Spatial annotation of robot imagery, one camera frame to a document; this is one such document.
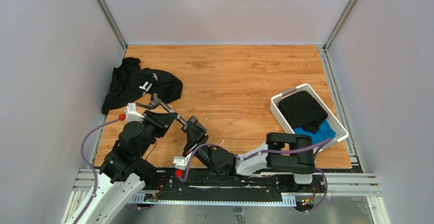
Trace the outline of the grey tee pipe fitting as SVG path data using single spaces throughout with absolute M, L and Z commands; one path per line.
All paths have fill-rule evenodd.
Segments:
M 187 121 L 179 113 L 177 113 L 176 120 L 179 123 L 181 123 L 183 126 L 186 125 L 186 123 L 187 123 Z

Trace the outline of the grey faucet with lever handle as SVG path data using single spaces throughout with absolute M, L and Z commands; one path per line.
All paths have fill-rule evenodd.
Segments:
M 148 109 L 148 110 L 152 110 L 152 109 L 155 109 L 155 108 L 161 106 L 168 113 L 174 113 L 175 112 L 175 110 L 173 108 L 171 108 L 169 105 L 167 105 L 165 102 L 163 102 L 158 97 L 157 93 L 152 94 L 151 100 L 148 104 L 142 104 L 142 103 L 136 102 L 135 105 L 138 107 L 144 108 L 144 109 Z

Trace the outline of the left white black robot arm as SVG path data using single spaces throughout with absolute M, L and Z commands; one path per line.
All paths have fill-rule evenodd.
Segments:
M 166 134 L 177 116 L 148 110 L 137 119 L 119 116 L 126 124 L 99 171 L 93 171 L 94 184 L 68 223 L 111 223 L 143 188 L 152 190 L 151 203 L 155 203 L 164 189 L 164 178 L 143 156 Z

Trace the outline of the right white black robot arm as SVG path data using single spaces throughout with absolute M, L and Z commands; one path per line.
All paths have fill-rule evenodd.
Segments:
M 272 132 L 266 141 L 255 150 L 235 155 L 223 147 L 208 142 L 206 128 L 191 117 L 184 123 L 182 130 L 187 134 L 187 144 L 183 156 L 186 158 L 184 175 L 188 178 L 191 161 L 199 159 L 209 170 L 226 176 L 250 176 L 263 169 L 289 172 L 296 190 L 304 192 L 313 185 L 313 173 L 316 171 L 312 139 L 309 136 L 291 133 Z

